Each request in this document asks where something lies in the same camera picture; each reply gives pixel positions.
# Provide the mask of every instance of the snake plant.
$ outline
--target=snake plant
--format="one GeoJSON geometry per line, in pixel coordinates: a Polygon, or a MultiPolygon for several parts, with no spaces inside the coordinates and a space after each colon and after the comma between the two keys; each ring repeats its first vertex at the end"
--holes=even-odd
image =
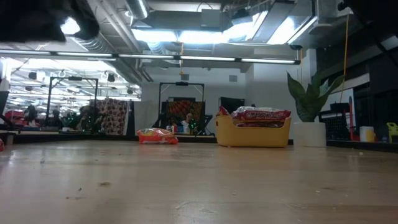
{"type": "Polygon", "coordinates": [[[314,122],[330,93],[338,88],[343,83],[343,80],[344,76],[342,75],[337,77],[330,86],[328,80],[321,85],[321,75],[317,72],[313,76],[312,84],[308,84],[307,91],[305,91],[300,82],[294,80],[287,72],[289,92],[296,101],[296,110],[299,118],[303,122],[314,122]]]}

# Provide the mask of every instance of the yellow storage bin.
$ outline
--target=yellow storage bin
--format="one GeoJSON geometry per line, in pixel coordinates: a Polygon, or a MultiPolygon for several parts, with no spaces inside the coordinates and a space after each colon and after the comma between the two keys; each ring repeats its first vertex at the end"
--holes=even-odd
{"type": "Polygon", "coordinates": [[[286,147],[291,118],[281,128],[237,127],[231,116],[216,117],[216,137],[219,145],[236,147],[286,147]]]}

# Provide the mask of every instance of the black metal frame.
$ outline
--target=black metal frame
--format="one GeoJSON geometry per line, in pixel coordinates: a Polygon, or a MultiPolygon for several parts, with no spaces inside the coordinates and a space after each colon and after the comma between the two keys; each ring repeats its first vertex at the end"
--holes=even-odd
{"type": "Polygon", "coordinates": [[[162,85],[176,85],[176,86],[189,86],[189,85],[200,85],[201,86],[201,101],[205,101],[205,84],[203,83],[187,83],[187,82],[175,82],[175,83],[159,83],[159,104],[157,107],[157,113],[160,114],[160,106],[161,106],[161,99],[160,97],[162,96],[162,85]]]}
{"type": "Polygon", "coordinates": [[[82,77],[65,77],[65,78],[61,78],[61,77],[50,77],[50,86],[49,86],[49,98],[47,100],[47,110],[46,110],[46,115],[45,115],[45,125],[48,126],[49,125],[49,114],[50,114],[50,103],[51,103],[51,92],[52,92],[52,88],[56,87],[58,83],[60,83],[60,81],[67,79],[70,81],[82,81],[82,80],[94,80],[95,81],[95,94],[94,94],[94,107],[96,107],[97,104],[97,92],[98,92],[98,79],[97,78],[82,78],[82,77]],[[52,81],[54,79],[58,79],[59,81],[52,86],[52,81]]]}

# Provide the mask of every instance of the potted plant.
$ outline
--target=potted plant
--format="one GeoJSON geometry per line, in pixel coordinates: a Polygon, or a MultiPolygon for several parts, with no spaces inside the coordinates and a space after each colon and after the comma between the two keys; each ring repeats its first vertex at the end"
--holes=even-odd
{"type": "Polygon", "coordinates": [[[312,84],[308,84],[305,91],[304,87],[287,73],[289,92],[296,101],[297,114],[302,120],[293,124],[295,146],[326,146],[325,124],[316,123],[315,118],[325,105],[330,93],[343,83],[344,76],[337,77],[331,85],[328,80],[321,85],[321,78],[322,76],[317,72],[312,78],[312,84]]]}

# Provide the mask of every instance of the debris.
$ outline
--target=debris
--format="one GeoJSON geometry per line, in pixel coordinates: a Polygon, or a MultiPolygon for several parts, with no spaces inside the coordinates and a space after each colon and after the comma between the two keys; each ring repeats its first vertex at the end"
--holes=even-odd
{"type": "Polygon", "coordinates": [[[216,211],[214,211],[214,210],[209,210],[209,209],[201,209],[200,210],[201,212],[207,212],[207,213],[217,213],[216,211]]]}
{"type": "Polygon", "coordinates": [[[109,187],[110,185],[111,185],[110,182],[102,182],[102,183],[99,183],[99,186],[100,186],[100,187],[109,187]]]}
{"type": "Polygon", "coordinates": [[[188,204],[190,204],[190,203],[193,203],[192,201],[187,201],[187,202],[182,202],[181,204],[179,204],[179,205],[177,205],[176,207],[175,207],[175,209],[180,209],[180,208],[183,208],[183,207],[185,207],[185,206],[187,206],[188,204]]]}

